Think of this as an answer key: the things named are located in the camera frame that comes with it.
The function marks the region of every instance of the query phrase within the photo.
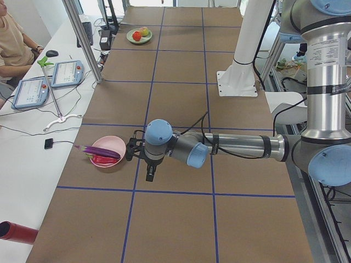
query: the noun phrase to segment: red bottle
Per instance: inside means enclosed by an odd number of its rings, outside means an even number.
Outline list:
[[[0,239],[33,245],[38,230],[12,222],[0,223]]]

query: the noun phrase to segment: blue joint cap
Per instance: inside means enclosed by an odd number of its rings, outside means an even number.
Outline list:
[[[191,150],[188,160],[186,160],[186,164],[195,168],[201,168],[206,160],[207,154],[207,146],[199,142]]]
[[[351,182],[351,146],[333,145],[317,153],[308,165],[308,174],[324,185]]]
[[[320,12],[333,15],[343,16],[351,14],[350,0],[310,0],[312,5]]]
[[[163,119],[155,119],[146,127],[145,140],[152,145],[167,143],[173,135],[172,126]]]

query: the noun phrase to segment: green handle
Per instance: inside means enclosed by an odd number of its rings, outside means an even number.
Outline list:
[[[45,67],[47,65],[53,65],[53,63],[51,63],[51,62],[46,62],[47,60],[48,60],[48,57],[45,56],[41,60],[38,60],[37,62],[40,65],[40,67]]]

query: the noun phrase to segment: plate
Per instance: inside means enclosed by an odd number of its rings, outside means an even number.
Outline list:
[[[138,31],[139,28],[136,28],[136,29],[132,29],[130,30],[128,33],[127,33],[127,39],[133,43],[133,44],[143,44],[143,43],[146,43],[147,41],[149,41],[151,38],[152,38],[152,32],[151,30],[149,29],[149,34],[146,36],[146,37],[141,37],[140,41],[135,41],[132,37],[133,33],[135,31]]]
[[[124,141],[117,137],[117,136],[105,136],[97,140],[93,143],[94,147],[100,147],[107,150],[115,151],[120,154],[121,158],[117,161],[119,163],[124,155],[126,154],[126,144]],[[102,163],[94,163],[93,160],[90,158],[90,161],[97,167],[107,168],[116,165],[117,163],[110,163],[110,164],[102,164]]]

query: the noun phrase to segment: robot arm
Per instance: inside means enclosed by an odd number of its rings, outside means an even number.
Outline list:
[[[135,134],[130,139],[126,159],[130,161],[133,156],[144,159],[148,164],[146,180],[153,181],[156,167],[162,163],[164,156],[201,168],[209,153],[285,161],[288,156],[288,141],[283,135],[268,137],[195,131],[182,134],[173,131],[168,122],[156,119],[146,128],[145,139],[137,139]]]
[[[301,35],[308,44],[308,123],[301,136],[181,134],[166,121],[155,120],[148,125],[145,139],[131,138],[127,160],[133,156],[144,159],[146,180],[152,181],[164,156],[196,168],[203,165],[208,153],[277,161],[289,156],[298,168],[325,185],[351,182],[351,133],[345,129],[350,31],[350,0],[284,0],[281,32]]]

